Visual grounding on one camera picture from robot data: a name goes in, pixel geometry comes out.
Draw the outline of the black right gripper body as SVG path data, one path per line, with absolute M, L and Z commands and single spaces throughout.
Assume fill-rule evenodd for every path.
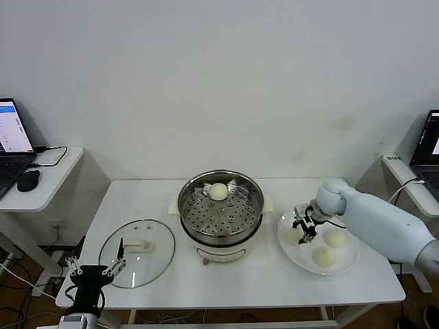
M 298 204 L 294 206 L 294 221 L 314 222 L 314 225 L 322 224 L 322 213 L 316 203 L 316 200 L 311 200 L 308 204 Z

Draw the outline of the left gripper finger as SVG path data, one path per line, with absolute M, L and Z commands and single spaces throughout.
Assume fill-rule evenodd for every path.
M 126 260 L 124 258 L 123 238 L 120 239 L 119 248 L 117 250 L 117 257 L 114 263 L 102 271 L 104 276 L 117 276 L 126 266 Z
M 78 259 L 75 255 L 66 257 L 65 262 L 69 268 L 70 276 L 82 275 L 81 265 L 79 264 Z

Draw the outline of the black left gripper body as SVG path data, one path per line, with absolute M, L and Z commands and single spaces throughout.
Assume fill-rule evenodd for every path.
M 113 275 L 105 265 L 81 265 L 70 279 L 75 290 L 73 305 L 70 310 L 103 310 L 106 299 L 103 288 L 113 282 Z

